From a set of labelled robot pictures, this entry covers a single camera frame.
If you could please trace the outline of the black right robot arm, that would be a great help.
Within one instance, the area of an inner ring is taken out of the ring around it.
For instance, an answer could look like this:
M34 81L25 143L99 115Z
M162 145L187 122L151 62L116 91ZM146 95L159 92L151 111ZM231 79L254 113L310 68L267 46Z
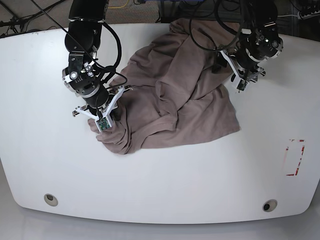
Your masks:
M62 71L62 81L85 101L85 106L76 107L72 114L93 119L99 132L113 126L112 112L118 107L123 93L130 90L128 79L116 71L122 58L122 46L116 32L105 22L108 5L107 0L73 1L64 39L69 55L68 67ZM97 59L103 28L116 41L117 57L109 66L100 65Z

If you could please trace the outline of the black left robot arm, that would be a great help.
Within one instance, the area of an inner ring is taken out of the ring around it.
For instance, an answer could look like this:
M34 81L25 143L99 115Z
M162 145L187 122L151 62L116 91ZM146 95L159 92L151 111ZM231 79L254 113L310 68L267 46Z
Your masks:
M258 77L265 76L259 63L276 58L283 50L283 40L278 34L276 20L278 9L272 0L240 0L240 25L237 31L228 27L219 16L218 0L214 16L219 25L234 35L226 46L221 46L218 56L233 71L231 82L239 91L245 91Z

